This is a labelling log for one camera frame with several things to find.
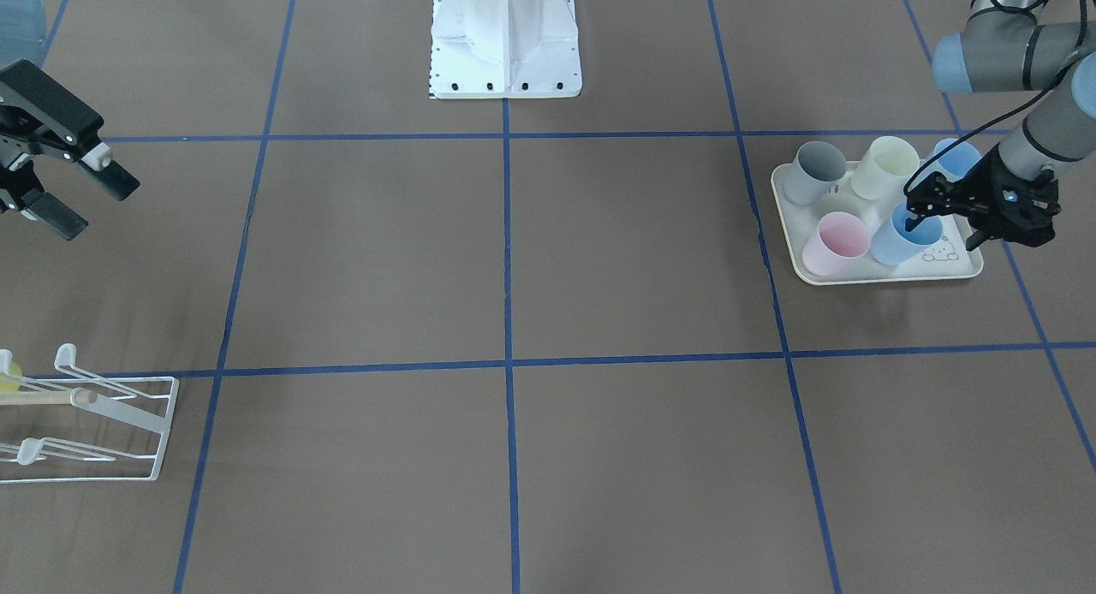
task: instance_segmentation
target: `white wire rack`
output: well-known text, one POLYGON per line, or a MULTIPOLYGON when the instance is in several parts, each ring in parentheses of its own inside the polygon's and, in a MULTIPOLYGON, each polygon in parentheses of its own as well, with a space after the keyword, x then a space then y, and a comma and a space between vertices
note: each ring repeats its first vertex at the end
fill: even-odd
POLYGON ((150 462, 147 476, 100 476, 94 468, 88 476, 53 476, 43 478, 0 479, 3 483, 65 482, 65 481, 155 481, 160 476, 163 456, 168 449, 171 419, 179 395, 179 380, 170 376, 140 378, 104 378, 76 366, 76 346, 65 344, 57 350, 54 367, 68 376, 61 379, 35 379, 22 375, 13 365, 12 353, 0 350, 0 380, 18 385, 18 391, 0 392, 0 408, 28 405, 70 405, 125 425, 145 430, 159 436, 155 454, 139 454, 96 446, 57 437, 27 437, 19 445, 0 443, 0 464, 19 464, 27 468, 41 466, 44 461, 68 460, 82 462, 150 462), (161 392, 145 392, 133 385, 161 387, 161 392), (163 414, 156 414, 138 405, 167 401, 163 414), (3 458, 2 455, 13 455, 3 458))

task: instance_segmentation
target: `tray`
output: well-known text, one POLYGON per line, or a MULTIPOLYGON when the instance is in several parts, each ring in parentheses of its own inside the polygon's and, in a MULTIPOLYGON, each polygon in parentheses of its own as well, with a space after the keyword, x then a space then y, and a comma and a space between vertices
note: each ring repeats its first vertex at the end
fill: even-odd
POLYGON ((876 229, 888 219, 894 205, 904 203, 905 196, 901 190, 879 201, 865 201, 853 193, 849 176, 859 162, 848 162, 845 176, 833 185, 817 202, 803 207, 796 205, 784 196, 784 176, 791 164, 780 164, 773 170, 773 195, 776 197, 776 208, 780 213, 780 226, 784 239, 788 243, 788 254, 791 266, 799 278, 812 286, 841 286, 847 284, 876 284, 887 282, 932 282, 939 279, 970 279, 982 273, 985 262, 982 251, 967 252, 964 240, 971 235, 970 225, 960 216, 944 216, 944 237, 935 245, 925 248, 921 255, 915 255, 898 266, 887 266, 877 262, 871 254, 865 254, 838 271, 837 274, 822 277, 807 271, 800 253, 807 239, 818 226, 819 219, 831 212, 853 213, 875 233, 876 229))

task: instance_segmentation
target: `blue tape line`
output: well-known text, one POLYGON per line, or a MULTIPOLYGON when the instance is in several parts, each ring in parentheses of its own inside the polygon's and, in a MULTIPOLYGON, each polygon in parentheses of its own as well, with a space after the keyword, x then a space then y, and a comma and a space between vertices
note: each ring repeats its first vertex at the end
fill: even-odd
POLYGON ((1050 342, 1050 347, 1055 351, 1080 351, 1096 349, 1096 342, 1050 342))
POLYGON ((580 365, 637 365, 650 363, 703 363, 709 361, 765 361, 784 358, 781 352, 723 354, 661 354, 640 356, 572 356, 559 358, 520 358, 514 367, 567 367, 580 365))
POLYGON ((103 142, 259 142, 263 135, 113 135, 103 142))
POLYGON ((502 213, 503 213, 503 289, 505 304, 505 369, 506 369, 506 453, 510 462, 510 579, 511 592, 522 592, 521 519, 517 496, 517 416, 514 407, 514 307, 513 307, 513 220, 511 213, 510 100, 502 100, 502 213))
POLYGON ((1058 390, 1062 393, 1062 399, 1065 401, 1065 408, 1070 412, 1070 418, 1073 419, 1073 425, 1077 430, 1077 435, 1081 437, 1081 445, 1084 446, 1085 454, 1088 455, 1088 464, 1093 468, 1093 472, 1096 472, 1096 450, 1093 449, 1093 443, 1088 438, 1088 433, 1085 431, 1085 425, 1081 421, 1081 415, 1077 413, 1076 403, 1073 402, 1073 396, 1070 395, 1070 389, 1065 385, 1065 378, 1062 377, 1062 372, 1058 367, 1058 359, 1054 358, 1054 351, 1047 340, 1047 334, 1042 330, 1042 322, 1039 321, 1039 315, 1036 313, 1035 304, 1031 302, 1030 294, 1028 293, 1027 286, 1024 282, 1024 275, 1020 275, 1020 267, 1016 263, 1016 259, 1013 255, 1013 250, 1008 243, 1002 242, 1002 248, 1005 250, 1005 258, 1008 259, 1008 266, 1013 270, 1013 275, 1016 277, 1016 283, 1020 288, 1020 294, 1024 296, 1024 304, 1028 308, 1028 313, 1031 316, 1031 322, 1035 324, 1035 330, 1039 334, 1039 341, 1042 342, 1042 346, 1047 354, 1047 362, 1050 364, 1050 369, 1054 374, 1054 380, 1058 382, 1058 390))
POLYGON ((732 130, 596 130, 596 133, 517 133, 511 138, 723 138, 732 130))
POLYGON ((437 363, 376 363, 364 365, 317 365, 308 367, 253 367, 225 369, 226 378, 254 376, 313 376, 321 374, 378 374, 387 372, 436 372, 441 369, 498 369, 504 361, 453 361, 437 363))
MULTIPOLYGON (((739 110, 734 99, 734 88, 731 83, 731 72, 727 64, 727 55, 723 48, 723 37, 719 28, 719 18, 716 15, 716 0, 708 0, 708 14, 711 16, 711 27, 716 36, 716 48, 719 52, 719 64, 723 71, 723 83, 727 87, 727 99, 731 107, 731 118, 734 123, 735 133, 742 130, 739 122, 739 110)), ((799 384, 796 380, 796 370, 788 347, 788 335, 784 327, 784 315, 780 312, 780 298, 776 290, 776 278, 773 275, 773 265, 769 262, 768 247, 765 244, 765 229, 761 219, 761 210, 757 208, 757 196, 753 185, 753 176, 750 172, 750 158, 746 153, 745 140, 741 134, 738 135, 739 153, 742 160, 743 174, 746 181, 746 191, 750 194, 750 207, 757 222, 757 242, 761 245, 762 261, 765 264, 765 272, 768 274, 768 285, 773 295, 773 312, 776 318, 777 332, 780 335, 780 350, 784 357, 785 369, 788 374, 788 385, 791 389, 791 402, 795 403, 796 421, 799 425, 799 438, 803 447, 803 457, 807 461, 807 472, 810 476, 811 492, 814 495, 814 509, 818 513, 819 528, 822 533, 822 542, 825 547, 826 563, 830 567, 830 580, 833 583, 834 594, 842 594, 841 578, 837 573, 837 560, 833 550, 833 541, 830 537, 830 525, 826 519, 825 503, 822 499, 822 489, 819 484, 818 471, 814 467, 814 450, 811 449, 810 434, 807 430, 807 419, 803 415, 802 401, 799 397, 799 384)))
MULTIPOLYGON (((932 354, 970 354, 993 352, 1030 352, 1046 347, 1062 351, 1096 350, 1096 342, 1051 342, 1016 344, 964 344, 954 346, 899 346, 880 349, 844 349, 830 351, 789 351, 791 358, 856 358, 866 356, 917 356, 932 354)), ((551 358, 515 358, 510 365, 518 367, 580 367, 586 365, 644 365, 660 363, 705 363, 720 361, 773 361, 784 358, 784 352, 737 352, 699 354, 653 354, 618 356, 570 356, 551 358)), ((324 374, 384 374, 400 372, 438 372, 454 369, 503 369, 505 359, 438 361, 425 363, 365 363, 357 365, 315 365, 300 367, 239 367, 216 369, 185 369, 158 372, 116 372, 103 374, 106 378, 138 378, 175 376, 175 378, 246 378, 277 376, 310 376, 324 374)), ((59 380, 68 376, 35 376, 42 380, 59 380)))
POLYGON ((276 134, 270 135, 271 141, 330 141, 330 140, 498 140, 501 134, 276 134))
POLYGON ((46 55, 45 55, 45 57, 49 57, 49 49, 52 47, 54 47, 54 39, 55 39, 55 37, 57 37, 58 30, 61 28, 61 20, 62 20, 62 18, 65 18, 65 12, 68 9, 68 1, 69 0, 61 0, 61 4, 57 9, 57 16, 55 16, 54 24, 49 28, 49 35, 46 36, 46 45, 45 45, 46 55))
POLYGON ((213 422, 217 413, 217 400, 220 395, 220 377, 214 378, 213 391, 209 395, 209 407, 206 410, 205 430, 202 432, 202 448, 198 450, 198 464, 194 472, 194 486, 191 488, 191 502, 186 509, 186 525, 183 529, 183 544, 179 549, 179 564, 175 567, 175 583, 172 592, 182 594, 183 580, 186 578, 186 562, 191 557, 191 542, 194 535, 194 522, 198 515, 198 500, 202 498, 202 484, 205 478, 206 456, 209 454, 209 441, 213 438, 213 422))
MULTIPOLYGON (((925 41, 925 34, 921 31, 921 23, 917 22, 917 15, 913 12, 913 5, 910 4, 910 0, 902 0, 905 5, 905 12, 910 15, 910 22, 913 23, 913 30, 917 34, 917 41, 921 43, 921 50, 925 54, 925 59, 928 60, 928 65, 933 64, 933 54, 928 50, 928 43, 925 41)), ((944 99, 944 105, 947 106, 948 115, 951 117, 951 123, 955 123, 956 129, 961 129, 962 125, 959 123, 959 115, 956 115, 955 106, 951 105, 951 99, 948 94, 940 93, 940 98, 944 99)))
POLYGON ((282 81, 282 68, 285 66, 285 56, 289 46, 289 33, 293 27, 293 14, 296 5, 297 0, 289 0, 285 13, 285 25, 283 25, 282 28, 282 45, 278 48, 277 65, 274 67, 274 81, 271 82, 270 101, 266 106, 266 122, 263 125, 263 140, 259 146, 259 157, 255 160, 255 173, 251 183, 251 195, 248 198, 247 215, 243 219, 243 232, 240 236, 240 248, 236 259, 236 273, 232 277, 232 290, 228 300, 228 310, 225 315, 225 335, 220 344, 220 351, 217 355, 218 375, 214 378, 213 391, 209 396, 209 407, 206 412, 205 431, 202 434, 202 448, 198 453, 197 468, 194 473, 194 488, 191 491, 191 503, 186 513, 186 528, 183 532, 183 544, 179 552, 179 566, 175 569, 174 594, 182 594, 183 582, 186 578, 186 563, 190 559, 191 540, 194 536, 194 524, 197 519, 198 501, 202 498, 202 484, 205 478, 206 459, 209 454, 209 442, 213 437, 214 421, 217 415, 217 401, 220 396, 220 386, 222 381, 220 373, 224 372, 225 362, 228 357, 229 342, 232 338, 232 321, 235 320, 236 305, 240 294, 240 283, 243 277, 243 263, 248 255, 248 237, 251 231, 251 219, 254 217, 255 198, 259 195, 259 184, 262 181, 263 164, 266 160, 266 137, 270 136, 271 126, 274 121, 274 110, 277 104, 277 92, 282 81))
MULTIPOLYGON (((1011 130, 991 129, 983 135, 1006 135, 1011 130)), ((766 137, 767 135, 955 135, 951 129, 905 129, 905 130, 635 130, 635 133, 527 133, 510 134, 511 139, 582 139, 582 138, 734 138, 766 137)), ((104 137, 105 142, 324 142, 339 140, 500 140, 501 134, 312 134, 312 135, 117 135, 104 137)))
POLYGON ((1041 351, 1042 344, 973 344, 962 346, 910 346, 890 349, 848 349, 833 351, 792 351, 792 358, 837 358, 854 356, 914 356, 925 354, 962 354, 984 352, 1041 351))
POLYGON ((955 130, 744 130, 742 135, 951 135, 955 130))

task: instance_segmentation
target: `cup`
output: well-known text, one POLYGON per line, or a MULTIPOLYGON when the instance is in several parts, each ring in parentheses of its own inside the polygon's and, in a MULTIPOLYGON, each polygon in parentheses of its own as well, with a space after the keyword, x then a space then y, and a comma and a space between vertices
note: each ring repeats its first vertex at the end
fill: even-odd
MULTIPOLYGON (((933 149, 933 156, 939 153, 940 150, 951 147, 951 142, 955 142, 956 140, 958 139, 944 138, 944 140, 936 142, 936 147, 933 149)), ((955 149, 948 150, 948 152, 944 153, 939 160, 928 164, 924 172, 917 176, 917 181, 913 182, 913 184, 916 185, 925 181, 928 175, 934 172, 943 173, 944 178, 947 178, 948 181, 959 181, 963 176, 967 176, 967 173, 969 173, 970 170, 974 168, 974 164, 978 164, 981 159, 981 150, 978 150, 978 148, 971 145, 971 142, 959 142, 955 149)))
POLYGON ((895 135, 882 135, 853 170, 853 192, 866 201, 878 201, 902 187, 918 168, 921 157, 913 146, 895 135))
POLYGON ((868 252, 871 233, 853 213, 826 213, 803 247, 803 266, 814 275, 833 275, 868 252))
POLYGON ((845 153, 830 142, 807 142, 796 150, 784 195, 796 205, 810 205, 845 176, 846 168, 845 153))
POLYGON ((939 216, 932 216, 917 225, 913 232, 905 230, 905 219, 913 214, 905 210, 905 205, 897 205, 871 238, 871 258, 881 264, 898 266, 909 259, 925 251, 944 236, 944 222, 939 216))

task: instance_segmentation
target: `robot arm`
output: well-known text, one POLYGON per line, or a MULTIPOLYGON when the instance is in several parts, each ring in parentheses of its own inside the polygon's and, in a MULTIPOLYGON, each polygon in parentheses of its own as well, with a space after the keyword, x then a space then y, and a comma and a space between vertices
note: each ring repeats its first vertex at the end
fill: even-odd
POLYGON ((113 160, 99 139, 103 118, 30 60, 0 70, 0 213, 23 213, 66 240, 88 226, 43 187, 32 158, 75 163, 116 201, 140 183, 113 160))
POLYGON ((42 0, 0 0, 0 213, 23 213, 71 240, 88 222, 42 187, 32 158, 73 163, 117 201, 140 184, 99 139, 103 118, 39 69, 42 0))
POLYGON ((1096 150, 1096 24, 1039 25, 1047 1, 973 0, 964 32, 940 41, 933 76, 945 92, 1052 93, 961 181, 935 173, 907 190, 907 228, 959 213, 975 230, 968 250, 1054 238, 1058 178, 1096 150))

